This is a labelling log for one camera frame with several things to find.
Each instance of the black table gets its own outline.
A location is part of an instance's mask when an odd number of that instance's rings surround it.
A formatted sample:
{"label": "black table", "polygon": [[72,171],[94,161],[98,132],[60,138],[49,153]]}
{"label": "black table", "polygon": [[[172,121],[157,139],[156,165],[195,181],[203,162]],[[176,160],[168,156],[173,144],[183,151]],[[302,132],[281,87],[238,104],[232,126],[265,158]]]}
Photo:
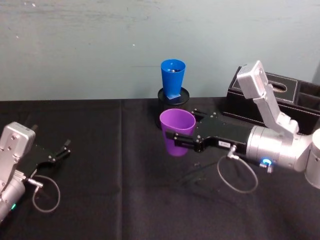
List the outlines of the black table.
{"label": "black table", "polygon": [[[216,111],[223,100],[193,98],[188,107]],[[228,188],[214,164],[181,178],[226,152],[211,148],[169,156],[155,126],[156,104],[156,99],[0,102],[1,129],[13,121],[37,124],[36,142],[52,150],[72,141],[72,155],[53,175],[61,190],[59,208],[40,213],[26,193],[0,226],[0,239],[320,239],[320,190],[303,173],[276,168],[269,175],[253,167],[259,187],[252,194]]]}

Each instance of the cable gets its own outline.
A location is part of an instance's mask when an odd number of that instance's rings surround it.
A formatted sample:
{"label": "cable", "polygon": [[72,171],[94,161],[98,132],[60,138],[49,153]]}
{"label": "cable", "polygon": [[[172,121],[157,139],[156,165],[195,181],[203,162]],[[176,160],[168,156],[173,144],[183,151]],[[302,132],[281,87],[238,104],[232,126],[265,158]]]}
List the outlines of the cable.
{"label": "cable", "polygon": [[33,196],[32,196],[33,206],[34,206],[39,212],[45,213],[45,214],[52,213],[54,210],[56,210],[56,208],[57,208],[57,207],[59,206],[59,204],[60,204],[61,194],[60,194],[59,186],[58,186],[58,184],[57,184],[53,179],[51,179],[50,177],[43,176],[43,175],[35,175],[34,177],[49,180],[49,181],[51,181],[51,182],[54,184],[54,186],[56,187],[56,190],[57,190],[57,192],[58,192],[58,201],[57,201],[56,205],[55,205],[53,208],[51,208],[51,209],[45,210],[45,209],[41,209],[40,207],[37,206],[35,199],[36,199],[36,194],[37,194],[37,192],[38,192],[38,190],[39,190],[39,187],[37,187],[37,188],[35,189],[35,191],[34,191],[34,193],[33,193]]}
{"label": "cable", "polygon": [[228,187],[232,188],[233,190],[235,190],[235,191],[238,192],[238,193],[241,193],[241,194],[250,194],[250,193],[254,192],[254,191],[257,189],[258,185],[259,185],[258,177],[257,177],[256,173],[254,172],[254,170],[253,170],[243,159],[241,159],[240,157],[239,157],[239,159],[238,159],[238,160],[240,161],[240,163],[242,163],[244,166],[246,166],[246,167],[248,168],[248,170],[252,173],[253,177],[254,177],[254,181],[255,181],[254,187],[251,188],[251,189],[249,189],[249,190],[240,190],[240,189],[235,188],[234,186],[232,186],[232,185],[222,176],[219,165],[220,165],[221,160],[222,160],[223,158],[225,158],[225,157],[226,157],[226,156],[222,156],[222,157],[219,159],[219,161],[218,161],[218,163],[217,163],[217,165],[216,165],[216,169],[217,169],[218,174],[219,174],[220,178],[222,179],[222,181],[223,181]]}

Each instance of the cup rim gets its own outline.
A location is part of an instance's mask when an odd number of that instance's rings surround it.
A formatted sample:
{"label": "cup rim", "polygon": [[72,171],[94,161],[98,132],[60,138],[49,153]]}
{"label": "cup rim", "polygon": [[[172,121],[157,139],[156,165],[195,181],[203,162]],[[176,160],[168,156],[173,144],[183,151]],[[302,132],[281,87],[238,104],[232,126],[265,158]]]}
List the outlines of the cup rim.
{"label": "cup rim", "polygon": [[[164,62],[172,61],[172,60],[181,62],[181,63],[184,65],[183,70],[172,72],[172,71],[168,71],[168,70],[166,70],[166,69],[164,69],[164,68],[162,67],[162,64],[163,64]],[[186,69],[186,66],[187,66],[187,65],[186,65],[186,63],[185,63],[184,61],[182,61],[182,60],[180,60],[180,59],[177,59],[177,58],[169,58],[169,59],[164,60],[164,61],[161,63],[161,69],[162,69],[163,71],[165,71],[165,72],[167,72],[167,73],[171,73],[171,74],[181,73],[182,71],[184,71],[184,70]]]}
{"label": "cup rim", "polygon": [[[170,126],[170,125],[168,125],[168,124],[163,123],[163,121],[161,120],[161,118],[163,117],[163,114],[166,114],[167,112],[171,112],[171,111],[179,111],[179,112],[188,113],[188,114],[189,114],[190,116],[192,116],[192,118],[193,118],[193,124],[192,124],[192,126],[187,127],[187,128],[178,128],[178,127],[173,127],[173,126]],[[176,130],[178,130],[178,131],[190,130],[190,129],[192,129],[192,128],[195,127],[196,122],[197,122],[195,116],[193,116],[190,112],[188,112],[188,111],[186,111],[186,110],[184,110],[184,109],[179,109],[179,108],[170,108],[170,109],[167,109],[167,110],[163,111],[163,112],[160,114],[160,116],[159,116],[159,120],[160,120],[160,123],[163,124],[163,125],[165,125],[166,127],[169,127],[169,128],[172,128],[172,129],[176,129]]]}

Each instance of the white label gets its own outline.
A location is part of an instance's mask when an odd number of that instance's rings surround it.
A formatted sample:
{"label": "white label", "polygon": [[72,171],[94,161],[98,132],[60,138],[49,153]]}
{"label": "white label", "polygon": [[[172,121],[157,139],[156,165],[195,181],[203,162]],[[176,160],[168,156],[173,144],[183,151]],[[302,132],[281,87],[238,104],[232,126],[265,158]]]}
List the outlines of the white label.
{"label": "white label", "polygon": [[225,141],[219,141],[219,146],[229,149],[231,147],[231,144]]}

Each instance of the black box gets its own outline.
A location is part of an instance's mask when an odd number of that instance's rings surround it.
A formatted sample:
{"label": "black box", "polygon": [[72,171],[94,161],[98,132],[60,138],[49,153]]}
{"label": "black box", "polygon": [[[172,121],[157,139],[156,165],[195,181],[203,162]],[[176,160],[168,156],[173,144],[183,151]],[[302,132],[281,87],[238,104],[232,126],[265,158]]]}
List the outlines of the black box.
{"label": "black box", "polygon": [[[237,81],[239,67],[226,95],[222,113],[259,126],[265,126],[257,105],[252,99],[245,99]],[[320,86],[266,72],[280,110],[296,120],[299,133],[309,135],[320,117]]]}

